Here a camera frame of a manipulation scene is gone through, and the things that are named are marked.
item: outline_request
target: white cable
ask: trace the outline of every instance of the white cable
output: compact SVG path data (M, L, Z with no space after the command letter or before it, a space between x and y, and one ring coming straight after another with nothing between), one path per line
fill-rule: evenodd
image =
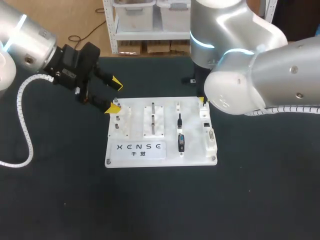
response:
M256 110L246 114L246 116L261 116L265 114L278 113L305 113L305 114L320 114L320 106L277 106L270 107L264 111Z
M24 166L28 165L31 162L32 158L34 157L34 148L32 146L32 142L31 142L31 139L30 139L30 136L29 136L29 133L28 133L28 129L27 129L26 123L25 123L24 114L23 114L23 111L22 111L22 95L24 93L24 90L25 90L26 86L29 83L31 83L32 81L37 80L37 79L47 80L47 81L49 81L51 83L54 81L54 78L49 76L49 75L45 75L45 74L33 75L33 76L27 78L22 83L22 85L20 86L19 91L18 91L18 96L16 98L16 109L17 109L17 112L18 112L20 124L21 124L21 127L22 127L22 131L24 133L24 136L25 136L26 143L27 143L28 148L29 148L29 156L28 156L28 158L27 158L27 160L25 162L18 163L18 164L12 164L12 163L7 163L7 162L4 162L4 161L0 161L0 165L2 165L2 166L9 167L9 168L21 168L21 167L24 167Z

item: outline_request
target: small black component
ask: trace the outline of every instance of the small black component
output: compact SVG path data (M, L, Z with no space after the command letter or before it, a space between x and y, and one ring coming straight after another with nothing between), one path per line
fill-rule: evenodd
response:
M179 113L179 119L178 119L178 129L182 129L182 119L181 119L181 113Z
M178 150L179 153L185 152L185 135L179 134L178 136Z

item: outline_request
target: black tabletop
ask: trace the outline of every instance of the black tabletop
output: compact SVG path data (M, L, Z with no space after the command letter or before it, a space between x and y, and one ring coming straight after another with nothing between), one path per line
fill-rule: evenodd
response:
M193 96L187 57L103 58L120 98ZM16 95L0 99L0 160L25 161ZM114 94L102 84L102 96ZM22 103L34 147L0 167L1 240L318 240L320 116L232 116L211 108L218 165L107 169L109 117L38 80Z

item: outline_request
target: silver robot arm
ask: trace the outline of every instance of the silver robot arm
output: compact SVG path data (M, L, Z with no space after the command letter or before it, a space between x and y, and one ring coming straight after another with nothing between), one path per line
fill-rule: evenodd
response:
M98 67L100 49L88 42L81 50L69 45L60 48L54 34L32 21L25 14L0 0L0 95L16 75L16 65L31 73L45 71L59 84L72 90L76 100L90 103L100 111L117 113L120 107L111 99L100 99L89 92L91 75L119 91L123 85Z
M204 92L225 113L320 113L320 38L288 45L245 0L192 0L191 57L212 69Z
M0 41L17 65L35 73L44 69L57 49L57 38L27 15L0 0Z

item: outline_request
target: plastic bin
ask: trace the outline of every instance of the plastic bin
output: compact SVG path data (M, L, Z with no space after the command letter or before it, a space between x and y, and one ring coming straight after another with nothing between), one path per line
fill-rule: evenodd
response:
M157 0L165 32L190 31L190 0Z
M114 0L122 31L139 32L153 30L153 14L156 0Z

